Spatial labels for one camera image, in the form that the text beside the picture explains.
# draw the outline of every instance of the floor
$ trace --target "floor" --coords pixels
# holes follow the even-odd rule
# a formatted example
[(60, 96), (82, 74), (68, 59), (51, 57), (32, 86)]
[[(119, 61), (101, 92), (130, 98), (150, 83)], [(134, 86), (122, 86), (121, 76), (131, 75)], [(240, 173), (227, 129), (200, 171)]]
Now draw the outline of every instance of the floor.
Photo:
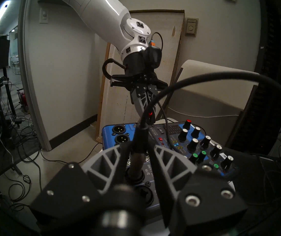
[[(65, 141), (55, 149), (51, 151), (42, 150), (42, 154), (45, 158), (49, 160), (62, 160), (65, 162), (71, 161), (81, 161), (83, 160), (90, 151), (97, 144), (95, 141), (95, 131), (96, 128), (94, 124), (84, 129), (77, 135), (73, 136), (69, 140)], [(102, 150), (102, 144), (98, 144), (95, 149), (92, 151), (90, 156), (87, 158), (88, 161), (95, 154)], [(30, 156), (30, 158), (34, 158), (37, 153)], [(49, 181), (58, 173), (58, 171), (63, 167), (64, 164), (59, 162), (46, 161), (41, 155), (39, 155), (35, 162), (39, 165), (41, 169), (41, 186), (42, 189), (45, 190), (45, 186), (49, 183)], [(31, 189), (29, 194), (21, 200), (19, 203), (24, 203), (30, 205), (31, 202), (37, 197), (40, 193), (39, 188), (39, 170), (33, 163), (23, 163), (20, 162), (17, 164), (17, 167), (23, 173), (23, 175), (28, 175), (32, 181)], [(9, 169), (5, 172), (8, 178), (13, 180), (19, 180), (23, 182), (22, 176), (19, 176), (15, 171)], [(3, 195), (8, 196), (9, 187), (15, 182), (10, 181), (6, 178), (5, 175), (0, 176), (0, 191)], [(28, 190), (28, 184), (24, 183), (26, 191)], [(13, 186), (10, 195), (12, 198), (17, 198), (22, 193), (22, 188), (19, 186)], [(36, 219), (30, 212), (30, 210), (25, 207), (24, 210), (18, 212), (16, 217), (27, 225), (30, 228), (35, 230), (39, 230), (36, 225)], [(169, 230), (164, 228), (162, 220), (157, 221), (153, 224), (149, 224), (142, 229), (142, 235), (162, 235), (167, 236), (169, 234)]]
[[(16, 112), (17, 116), (20, 116), (20, 118), (22, 118), (22, 120), (24, 120), (20, 124), (20, 127), (17, 127), (17, 126), (15, 127), (18, 131), (20, 131), (23, 127), (30, 126), (32, 124), (30, 115), (22, 112), (22, 110), (20, 108), (20, 104), (19, 104), (17, 89), (23, 87), (20, 75), (15, 75), (15, 72), (18, 73), (19, 71), (20, 71), (19, 68), (16, 68), (16, 69), (7, 68), (8, 78), (9, 78), (9, 81), (12, 83), (10, 89), (11, 89), (11, 97), (12, 97), (13, 105), (15, 107), (15, 112)], [(1, 87), (1, 93), (2, 93), (1, 100), (3, 101), (1, 103), (1, 106), (4, 107), (3, 112), (8, 115), (10, 113), (10, 111), (9, 111), (9, 107), (7, 105), (7, 94), (6, 94), (5, 86)], [(16, 132), (13, 130), (12, 133), (13, 133), (13, 137), (14, 137), (14, 142), (15, 143), (18, 142), (19, 137), (17, 137)], [(37, 139), (29, 140), (28, 142), (25, 142), (24, 149), (26, 151), (27, 156), (35, 153), (38, 150), (38, 146), (39, 145), (38, 145)], [(13, 156), (14, 164), (18, 163), (20, 161), (20, 157), (18, 155), (17, 149), (10, 148), (9, 146), (7, 146), (7, 148)], [(5, 149), (2, 146), (2, 144), (0, 143), (0, 161), (2, 161), (2, 162), (0, 162), (0, 174), (2, 174), (4, 171), (6, 171), (9, 167), (12, 166), (11, 156), (7, 152), (4, 153), (4, 151), (5, 151)], [(23, 157), (25, 157), (21, 146), (20, 146), (20, 153), (22, 154)]]
[[(94, 140), (95, 136), (95, 127), (89, 126), (84, 129), (77, 135), (73, 136), (69, 140), (65, 141), (55, 149), (51, 151), (42, 150), (42, 154), (45, 158), (49, 160), (62, 160), (65, 162), (71, 161), (81, 161), (83, 160), (93, 149), (93, 147), (97, 144)], [(102, 144), (98, 144), (95, 149), (92, 151), (88, 159), (93, 157), (96, 153), (98, 153), (102, 149)], [(34, 158), (37, 155), (37, 152), (30, 156), (30, 158)], [(49, 183), (49, 181), (57, 174), (57, 172), (63, 167), (63, 163), (46, 161), (43, 159), (41, 155), (39, 155), (35, 162), (39, 165), (41, 169), (41, 186), (42, 189)], [(37, 197), (40, 193), (39, 188), (39, 170), (33, 163), (24, 163), (20, 162), (17, 164), (17, 167), (23, 173), (23, 175), (28, 175), (32, 181), (32, 187), (30, 192), (26, 198), (24, 198), (20, 203), (30, 205), (31, 202)], [(5, 174), (14, 180), (19, 180), (23, 182), (22, 176), (18, 176), (18, 174), (9, 169), (5, 172)], [(14, 182), (8, 180), (5, 175), (0, 176), (0, 191), (4, 195), (8, 195), (8, 190), (11, 184)], [(16, 198), (21, 194), (21, 187), (13, 186), (11, 189), (11, 197)]]

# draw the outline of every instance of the black baseboard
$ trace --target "black baseboard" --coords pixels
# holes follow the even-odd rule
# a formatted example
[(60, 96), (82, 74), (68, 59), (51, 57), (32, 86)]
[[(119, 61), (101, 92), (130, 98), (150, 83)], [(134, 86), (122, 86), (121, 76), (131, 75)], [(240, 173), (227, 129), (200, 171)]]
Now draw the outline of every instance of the black baseboard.
[(97, 114), (87, 118), (81, 123), (75, 125), (74, 127), (69, 128), (68, 130), (54, 137), (49, 141), (51, 148), (54, 149), (55, 147), (59, 146), (63, 142), (67, 141), (69, 138), (72, 138), (74, 135), (78, 134), (80, 131), (89, 127), (89, 125), (91, 125), (95, 121), (97, 121)]

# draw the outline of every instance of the white cable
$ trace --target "white cable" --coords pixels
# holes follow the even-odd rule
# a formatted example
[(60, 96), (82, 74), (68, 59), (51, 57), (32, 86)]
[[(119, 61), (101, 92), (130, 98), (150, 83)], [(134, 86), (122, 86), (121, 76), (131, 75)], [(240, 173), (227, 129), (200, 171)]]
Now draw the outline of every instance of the white cable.
[(14, 159), (13, 159), (12, 154), (5, 148), (4, 144), (2, 143), (1, 135), (2, 135), (2, 132), (0, 133), (0, 142), (1, 142), (1, 144), (3, 145), (4, 149), (11, 155), (11, 157), (12, 157), (12, 163), (14, 164)]
[[(185, 116), (189, 116), (189, 117), (199, 117), (199, 116), (191, 116), (191, 115), (187, 115), (187, 114), (184, 114), (184, 113), (181, 113), (181, 112), (178, 112), (178, 111), (175, 111), (176, 113), (179, 113), (179, 114), (182, 114), (182, 115), (185, 115)], [(213, 116), (213, 117), (232, 117), (232, 116), (236, 116), (238, 117), (239, 115), (226, 115), (226, 116)]]

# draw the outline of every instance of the mixer label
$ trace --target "mixer label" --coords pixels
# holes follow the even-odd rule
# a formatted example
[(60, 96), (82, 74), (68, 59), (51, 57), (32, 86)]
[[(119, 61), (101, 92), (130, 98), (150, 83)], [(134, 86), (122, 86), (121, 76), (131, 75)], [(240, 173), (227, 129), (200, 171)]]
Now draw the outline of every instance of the mixer label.
[(147, 166), (148, 166), (148, 169), (145, 169), (145, 171), (147, 172), (147, 175), (152, 174), (152, 176), (154, 176), (152, 173), (152, 167), (150, 166), (150, 164), (147, 164)]
[(223, 159), (226, 159), (226, 157), (227, 157), (227, 155), (224, 153), (220, 153), (219, 155), (221, 155)]
[(154, 135), (158, 135), (153, 128), (150, 128), (150, 131), (152, 131)]

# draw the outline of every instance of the wall thermostat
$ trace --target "wall thermostat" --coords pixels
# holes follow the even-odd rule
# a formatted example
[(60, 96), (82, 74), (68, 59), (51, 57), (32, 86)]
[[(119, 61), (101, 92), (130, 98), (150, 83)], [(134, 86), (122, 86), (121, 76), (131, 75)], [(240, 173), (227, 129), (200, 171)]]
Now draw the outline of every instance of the wall thermostat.
[(185, 33), (196, 37), (197, 24), (198, 18), (187, 18)]

